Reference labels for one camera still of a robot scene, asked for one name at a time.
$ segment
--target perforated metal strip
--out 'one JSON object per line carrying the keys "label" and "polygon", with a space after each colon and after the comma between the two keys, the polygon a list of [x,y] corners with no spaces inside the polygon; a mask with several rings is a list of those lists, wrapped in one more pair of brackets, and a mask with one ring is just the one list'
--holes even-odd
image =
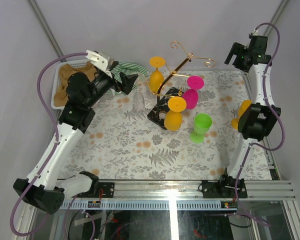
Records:
{"label": "perforated metal strip", "polygon": [[[64,201],[61,208],[68,208],[71,201]],[[176,201],[178,210],[209,210],[219,211],[227,210],[222,208],[220,201]],[[169,210],[169,201],[153,200],[153,201],[128,201],[128,200],[104,200],[99,203],[91,203],[88,200],[75,200],[70,207],[71,210]]]}

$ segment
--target pink disc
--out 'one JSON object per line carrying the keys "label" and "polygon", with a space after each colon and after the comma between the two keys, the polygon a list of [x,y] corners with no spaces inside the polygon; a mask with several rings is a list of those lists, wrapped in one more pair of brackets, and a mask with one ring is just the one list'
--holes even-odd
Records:
{"label": "pink disc", "polygon": [[194,109],[199,100],[199,94],[194,89],[188,89],[182,95],[182,98],[186,101],[186,109]]}
{"label": "pink disc", "polygon": [[188,86],[192,89],[199,90],[205,85],[204,80],[199,76],[191,76],[187,80]]}

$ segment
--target glass panel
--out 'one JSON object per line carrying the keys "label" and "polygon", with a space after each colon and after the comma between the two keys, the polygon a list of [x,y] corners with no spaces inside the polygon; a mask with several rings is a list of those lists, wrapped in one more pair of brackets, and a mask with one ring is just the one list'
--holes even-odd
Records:
{"label": "glass panel", "polygon": [[[243,202],[245,209],[271,224],[265,227],[245,216],[224,217],[220,211],[203,210],[87,210],[93,217],[99,240],[292,240],[281,202]],[[65,210],[49,216],[45,225],[30,240],[89,240],[93,232],[90,218],[82,210],[70,210],[65,225]],[[243,213],[239,207],[237,213]],[[34,226],[45,213],[36,215]]]}

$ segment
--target wine glass holder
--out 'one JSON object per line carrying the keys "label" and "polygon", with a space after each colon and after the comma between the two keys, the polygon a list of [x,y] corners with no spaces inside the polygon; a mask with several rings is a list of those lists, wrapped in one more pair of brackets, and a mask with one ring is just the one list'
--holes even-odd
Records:
{"label": "wine glass holder", "polygon": [[162,90],[164,89],[165,85],[174,77],[174,76],[179,76],[179,77],[190,77],[189,75],[184,75],[184,74],[178,74],[178,72],[188,63],[191,62],[192,59],[202,59],[202,60],[208,60],[204,62],[204,65],[207,68],[213,68],[216,65],[216,62],[211,59],[211,58],[206,58],[206,57],[198,57],[198,56],[194,56],[194,54],[192,52],[188,53],[186,51],[186,49],[184,48],[184,46],[178,42],[178,41],[173,41],[170,43],[170,47],[173,49],[178,49],[178,45],[181,46],[181,48],[183,49],[183,51],[186,54],[186,58],[173,70],[171,71],[169,66],[167,65],[167,62],[165,62],[165,65],[167,67],[167,69],[169,70],[170,74],[164,79],[164,81],[160,84],[158,91],[151,91],[150,89],[150,85],[149,85],[149,81],[146,80],[146,84],[149,88],[149,91],[153,94],[156,95],[156,105],[154,106],[154,108],[148,113],[147,118],[152,121],[153,123],[157,124],[158,126],[160,126],[162,129],[167,130],[165,125],[164,125],[164,121],[165,119],[163,117],[160,117],[160,114],[167,114],[167,112],[170,110],[168,107],[168,101],[170,98],[173,97],[181,97],[183,95],[183,89],[182,87],[184,86],[184,84],[179,88],[175,88],[175,87],[171,87],[166,94],[161,94]]}

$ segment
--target black patterned base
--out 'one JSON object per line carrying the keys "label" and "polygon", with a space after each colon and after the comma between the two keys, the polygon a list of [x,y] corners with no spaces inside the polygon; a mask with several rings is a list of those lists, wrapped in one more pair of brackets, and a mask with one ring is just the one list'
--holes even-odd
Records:
{"label": "black patterned base", "polygon": [[[179,93],[179,89],[172,87],[169,89],[169,91],[166,92],[165,95],[169,95],[169,96],[178,96]],[[170,109],[168,107],[168,101],[171,97],[166,97],[164,96],[163,98],[160,99],[159,101],[159,114],[164,113],[167,114]],[[157,119],[157,105],[154,106],[154,108],[148,113],[147,115],[148,119],[157,124],[158,126],[160,126],[162,129],[167,130],[165,127],[165,119],[161,118],[159,116],[159,120]]]}

